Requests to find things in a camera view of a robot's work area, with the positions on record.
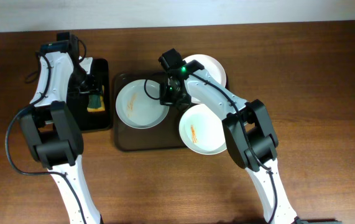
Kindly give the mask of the yellow green sponge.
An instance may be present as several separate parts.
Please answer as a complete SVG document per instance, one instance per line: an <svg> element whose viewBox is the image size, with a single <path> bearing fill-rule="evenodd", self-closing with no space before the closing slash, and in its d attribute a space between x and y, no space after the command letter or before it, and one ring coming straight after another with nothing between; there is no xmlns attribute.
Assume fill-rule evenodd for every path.
<svg viewBox="0 0 355 224"><path fill-rule="evenodd" d="M89 113L99 113L105 111L103 95L104 87L102 86L99 93L88 96L88 106L86 109Z"/></svg>

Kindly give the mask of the grey plate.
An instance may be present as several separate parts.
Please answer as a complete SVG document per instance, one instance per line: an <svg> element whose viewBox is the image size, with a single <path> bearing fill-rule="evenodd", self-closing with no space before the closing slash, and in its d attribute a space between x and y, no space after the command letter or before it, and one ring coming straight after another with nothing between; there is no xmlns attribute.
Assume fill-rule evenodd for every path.
<svg viewBox="0 0 355 224"><path fill-rule="evenodd" d="M159 100L160 84L145 79L135 80L124 86L116 97L116 113L126 125L135 129L152 128L167 116L169 107L161 105Z"/></svg>

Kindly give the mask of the pale green plate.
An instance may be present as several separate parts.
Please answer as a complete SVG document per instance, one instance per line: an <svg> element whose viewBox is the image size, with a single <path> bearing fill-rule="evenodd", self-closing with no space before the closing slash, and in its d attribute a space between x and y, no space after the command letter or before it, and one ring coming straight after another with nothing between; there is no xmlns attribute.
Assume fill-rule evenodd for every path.
<svg viewBox="0 0 355 224"><path fill-rule="evenodd" d="M198 154L210 156L227 149L221 120L204 104L184 112L178 131L186 147Z"/></svg>

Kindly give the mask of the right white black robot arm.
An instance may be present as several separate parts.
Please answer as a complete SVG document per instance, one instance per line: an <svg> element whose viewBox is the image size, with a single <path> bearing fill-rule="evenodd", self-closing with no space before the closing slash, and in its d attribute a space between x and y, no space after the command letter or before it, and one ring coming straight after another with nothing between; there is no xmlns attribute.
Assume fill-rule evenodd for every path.
<svg viewBox="0 0 355 224"><path fill-rule="evenodd" d="M229 155L249 174L260 198L265 221L301 223L280 178L279 140L263 102L248 102L231 93L196 60L187 63L160 59L159 62L168 79L161 88L161 101L180 105L197 98L221 120Z"/></svg>

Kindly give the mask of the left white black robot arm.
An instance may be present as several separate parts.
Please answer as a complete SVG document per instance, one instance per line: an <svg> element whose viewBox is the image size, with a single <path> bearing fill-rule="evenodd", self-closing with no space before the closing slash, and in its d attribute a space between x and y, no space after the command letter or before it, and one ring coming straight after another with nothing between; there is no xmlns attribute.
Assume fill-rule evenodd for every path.
<svg viewBox="0 0 355 224"><path fill-rule="evenodd" d="M56 182L70 223L102 223L83 173L83 137L67 106L70 79L86 75L79 55L62 41L41 46L38 60L35 95L17 115L29 151Z"/></svg>

